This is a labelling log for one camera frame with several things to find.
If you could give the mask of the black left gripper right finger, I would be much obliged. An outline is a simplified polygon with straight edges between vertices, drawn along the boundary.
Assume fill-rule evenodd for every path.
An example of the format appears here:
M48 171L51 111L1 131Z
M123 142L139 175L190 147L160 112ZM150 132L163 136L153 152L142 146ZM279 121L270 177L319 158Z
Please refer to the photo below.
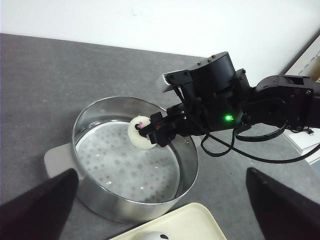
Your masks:
M266 240L318 240L320 204L254 167L246 170L246 188Z

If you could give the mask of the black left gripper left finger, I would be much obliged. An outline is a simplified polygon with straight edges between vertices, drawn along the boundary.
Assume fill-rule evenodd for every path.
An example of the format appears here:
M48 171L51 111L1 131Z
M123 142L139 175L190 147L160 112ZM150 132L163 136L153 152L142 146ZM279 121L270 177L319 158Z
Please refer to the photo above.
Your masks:
M0 206L2 240L58 240L79 184L70 168Z

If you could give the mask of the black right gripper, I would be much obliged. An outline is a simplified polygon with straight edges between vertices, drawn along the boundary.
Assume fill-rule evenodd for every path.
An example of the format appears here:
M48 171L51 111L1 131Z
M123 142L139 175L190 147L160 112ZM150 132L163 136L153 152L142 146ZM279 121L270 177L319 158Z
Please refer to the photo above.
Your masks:
M167 116L161 112L152 114L150 123L138 131L162 148L169 145L176 134L199 136L239 127L242 105L254 91L246 71L235 70L227 51L204 58L186 70L192 82L173 88L181 90L181 102L168 108Z

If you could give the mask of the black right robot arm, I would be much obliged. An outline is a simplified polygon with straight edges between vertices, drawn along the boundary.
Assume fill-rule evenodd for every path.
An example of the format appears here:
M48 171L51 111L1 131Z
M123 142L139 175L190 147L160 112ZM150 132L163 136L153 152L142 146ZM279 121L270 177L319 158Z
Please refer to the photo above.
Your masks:
M232 140L258 143L285 130L320 126L320 85L309 77L272 75L256 86L244 69L235 70L228 52L214 54L192 68L164 73L164 91L180 103L167 115L156 112L149 124L135 125L140 136L165 147L180 135L213 139L232 130ZM251 167L246 187L255 217L267 240L317 240L320 205Z

